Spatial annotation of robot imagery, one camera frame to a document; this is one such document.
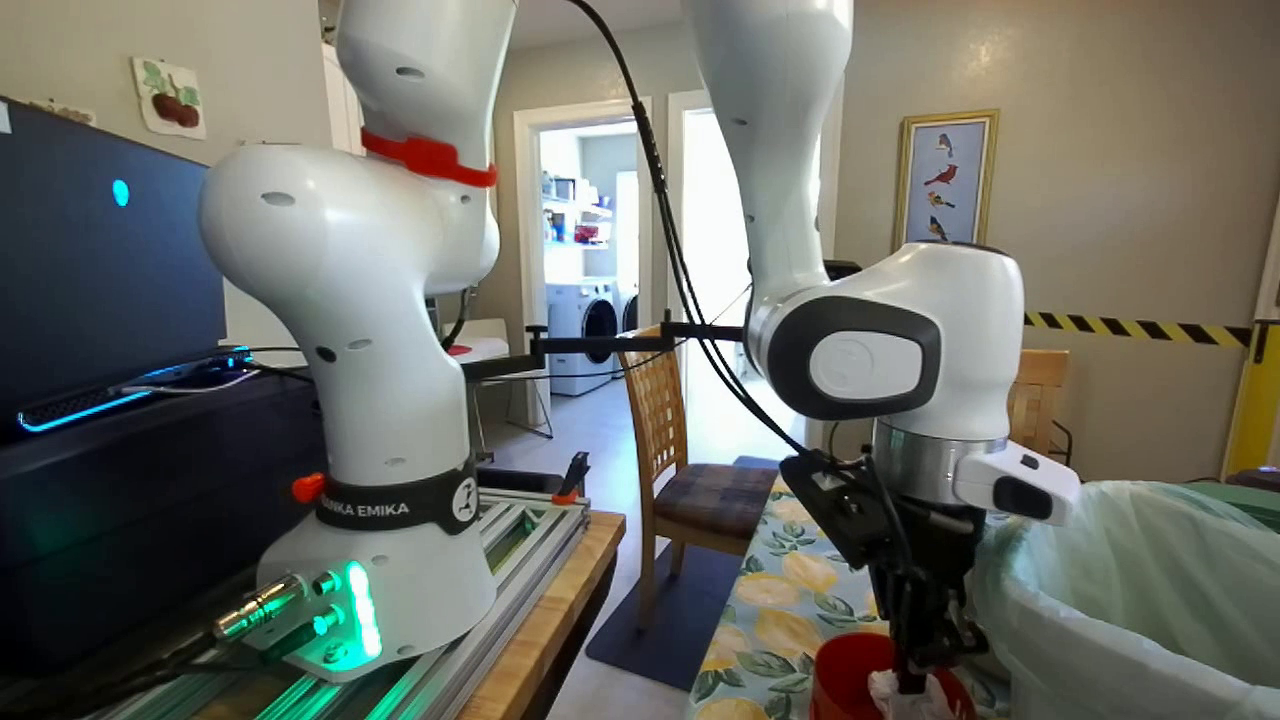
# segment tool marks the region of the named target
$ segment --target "black screen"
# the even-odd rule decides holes
[[[0,106],[0,414],[212,356],[204,166]]]

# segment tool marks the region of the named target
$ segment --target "black cable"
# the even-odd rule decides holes
[[[278,379],[316,385],[309,367],[274,367],[274,365],[247,365],[247,367],[254,367],[259,379],[278,376]]]
[[[913,553],[904,515],[896,514],[896,501],[887,496],[887,488],[884,488],[884,482],[880,482],[880,471],[874,471],[874,460],[863,456],[863,460],[860,460],[860,471],[863,471],[863,475],[872,482],[872,488],[880,491],[880,506],[884,506],[884,515],[887,515],[890,536],[896,536],[896,544],[899,544],[904,568],[916,574],[916,553]]]
[[[450,340],[463,331],[469,323],[469,294],[456,294],[456,320],[450,330],[440,337],[440,349],[450,349]]]
[[[681,245],[681,224],[677,224],[677,214],[670,214],[670,195],[667,195],[667,179],[662,179],[662,168],[658,168],[658,153],[654,153],[654,131],[646,125],[646,114],[640,106],[640,94],[634,94],[634,79],[633,79],[633,67],[610,38],[610,28],[603,26],[603,17],[588,6],[588,0],[566,0],[577,6],[590,26],[597,33],[603,38],[620,78],[625,78],[625,87],[627,87],[627,100],[633,100],[633,116],[634,116],[634,131],[640,131],[640,149],[644,149],[644,166],[646,166],[646,185],[651,185],[651,195],[654,195],[654,207],[658,207],[658,227],[662,227],[662,245],[667,245],[667,262],[670,262],[670,280],[677,280],[677,296],[687,314],[692,323],[708,323],[698,302],[695,302],[695,288],[692,288],[692,273],[683,263],[683,245]],[[739,376],[729,367],[718,345],[710,340],[698,340],[698,351],[708,356],[710,372],[718,376],[718,385],[729,387],[729,395],[737,395],[769,431],[776,431],[792,452],[803,452],[799,442],[792,442],[759,404],[755,395],[739,385]]]
[[[829,426],[829,456],[835,456],[835,431],[840,431],[840,426],[842,426],[842,420],[832,420],[832,426]]]
[[[254,345],[254,349],[253,349],[253,345],[239,345],[239,351],[243,351],[243,356],[266,356],[266,351],[303,351],[303,349],[297,349],[297,345]]]

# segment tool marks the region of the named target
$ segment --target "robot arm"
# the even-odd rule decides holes
[[[297,337],[323,414],[316,514],[259,585],[361,576],[297,660],[355,679],[463,637],[494,602],[475,529],[469,394],[429,296],[494,263],[491,100],[515,0],[347,0],[341,60],[370,157],[247,145],[204,189],[204,245]]]
[[[749,356],[799,417],[866,417],[872,456],[794,456],[782,482],[853,568],[872,568],[899,694],[981,649],[964,574],[985,514],[1060,522],[1078,475],[1007,442],[1023,286],[990,250],[913,245],[824,280],[820,116],[853,47],[853,0],[683,0],[739,178],[750,250]]]

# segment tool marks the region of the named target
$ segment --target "door frame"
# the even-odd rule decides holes
[[[681,204],[683,204],[683,114],[692,107],[710,107],[708,87],[692,87],[692,94],[670,94],[667,98],[667,185],[670,185],[670,214],[681,219]],[[840,136],[842,136],[842,79],[832,98],[832,107],[824,116],[824,131],[820,131],[820,195],[815,195],[815,217],[820,217],[820,245],[824,255],[835,255],[840,245]]]
[[[625,100],[590,100],[590,106],[551,106],[551,107],[521,107],[511,116],[515,131],[515,217],[521,217],[521,302],[528,323],[546,323],[546,296],[542,296],[542,217],[538,217],[538,157],[534,136],[557,128],[581,128],[581,125],[633,125],[633,106]],[[640,323],[651,320],[658,309],[651,302],[654,286],[654,253],[651,253],[651,185],[646,166],[634,160],[640,173]]]

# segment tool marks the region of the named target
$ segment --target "green light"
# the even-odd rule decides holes
[[[355,611],[361,649],[364,649],[364,657],[381,657],[383,654],[383,633],[374,630],[374,609],[370,609],[370,598],[367,598],[364,566],[347,566],[347,588],[350,588],[350,611]]]
[[[367,598],[367,574],[364,574],[364,566],[347,566],[347,588],[350,588],[350,598]]]
[[[323,617],[310,617],[310,633],[316,633],[316,637],[326,637],[341,621],[343,621],[343,611],[336,611],[336,609],[323,611]]]
[[[343,566],[323,580],[323,598],[332,602],[332,609],[310,621],[310,633],[326,649],[326,670],[355,672],[383,654],[383,633],[374,630],[370,576],[364,566]]]

